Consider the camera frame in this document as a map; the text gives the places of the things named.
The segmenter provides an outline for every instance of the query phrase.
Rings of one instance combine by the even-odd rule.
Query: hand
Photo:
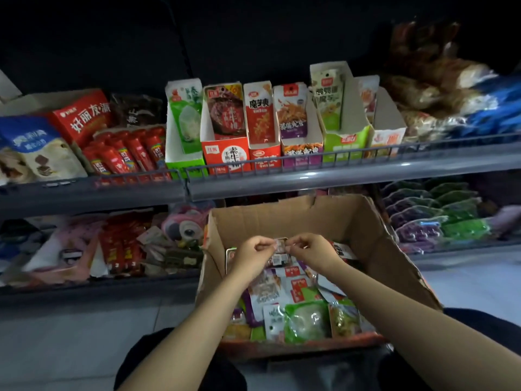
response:
[[[332,265],[343,262],[329,241],[313,233],[301,233],[286,240],[286,252],[326,277]]]
[[[248,285],[263,271],[276,248],[274,239],[263,236],[251,237],[237,249],[230,273],[237,275]]]

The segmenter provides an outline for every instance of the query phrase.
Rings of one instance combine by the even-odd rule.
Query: tile floor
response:
[[[480,309],[521,325],[517,262],[496,260],[422,273],[446,306]],[[193,309],[195,288],[162,299],[0,310],[0,390],[112,390],[130,347],[142,335],[178,325]],[[350,370],[356,363],[338,361],[243,365],[241,370],[251,390],[374,389],[374,384],[356,384],[359,379]]]

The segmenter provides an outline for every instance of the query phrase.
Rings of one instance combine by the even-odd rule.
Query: person's right hand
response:
[[[301,233],[286,240],[286,252],[326,277],[332,265],[343,262],[329,241],[313,233]]]

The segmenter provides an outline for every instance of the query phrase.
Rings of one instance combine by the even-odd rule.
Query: person's left hand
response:
[[[274,239],[263,236],[249,238],[235,252],[230,274],[248,285],[263,271],[276,248]]]

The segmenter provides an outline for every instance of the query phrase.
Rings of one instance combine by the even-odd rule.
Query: person's right arm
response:
[[[336,284],[432,389],[520,389],[521,357],[510,350],[344,263],[322,236],[301,234],[286,245]]]

